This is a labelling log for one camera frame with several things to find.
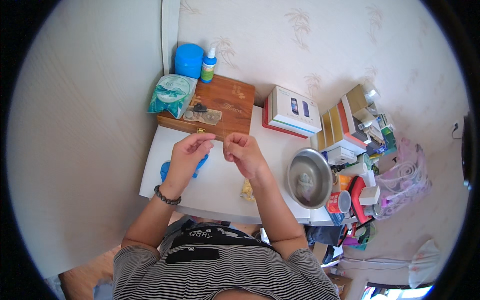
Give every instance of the striped t-shirt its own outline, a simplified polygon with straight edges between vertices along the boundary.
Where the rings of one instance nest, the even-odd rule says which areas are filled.
[[[251,236],[212,223],[165,236],[160,258],[142,246],[122,248],[113,260],[114,299],[205,299],[244,289],[272,299],[338,299],[308,249],[285,261]]]

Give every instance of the red canister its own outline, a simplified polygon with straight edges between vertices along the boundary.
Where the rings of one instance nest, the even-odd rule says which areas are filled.
[[[347,191],[333,192],[325,205],[331,214],[347,213],[352,204],[352,198]]]

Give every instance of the stainless steel bowl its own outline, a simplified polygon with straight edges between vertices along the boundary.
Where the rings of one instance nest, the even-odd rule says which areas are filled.
[[[308,193],[299,191],[299,178],[306,173],[312,180]],[[324,206],[332,193],[332,171],[325,157],[313,148],[300,149],[287,168],[286,188],[302,207],[317,209]]]

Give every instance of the plastic bag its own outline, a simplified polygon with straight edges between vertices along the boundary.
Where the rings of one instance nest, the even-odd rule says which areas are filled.
[[[193,98],[197,80],[169,74],[162,76],[156,84],[148,107],[148,112],[168,110],[176,119],[180,119]]]
[[[389,218],[406,204],[423,199],[432,190],[422,147],[402,138],[397,142],[397,148],[397,164],[384,174],[375,176],[380,187],[380,201],[386,203],[375,217],[378,220]]]
[[[408,266],[408,284],[410,288],[417,288],[427,279],[428,275],[437,267],[440,261],[440,250],[435,247],[433,240],[428,240],[413,256]]]

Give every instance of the white wall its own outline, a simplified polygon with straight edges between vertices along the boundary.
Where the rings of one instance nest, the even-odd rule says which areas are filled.
[[[24,61],[7,136],[13,209],[39,271],[118,245],[138,195],[162,72],[160,1],[63,0]]]
[[[358,83],[371,81],[398,132],[420,143],[433,182],[423,201],[388,220],[356,258],[411,259],[429,237],[442,253],[437,277],[457,239],[468,191],[463,187],[460,141],[450,134],[468,110],[455,57],[435,20],[418,0],[182,0],[179,43],[217,45],[216,73],[253,84],[256,103],[279,85],[328,109]],[[348,299],[367,281],[406,284],[408,272],[357,270]]]

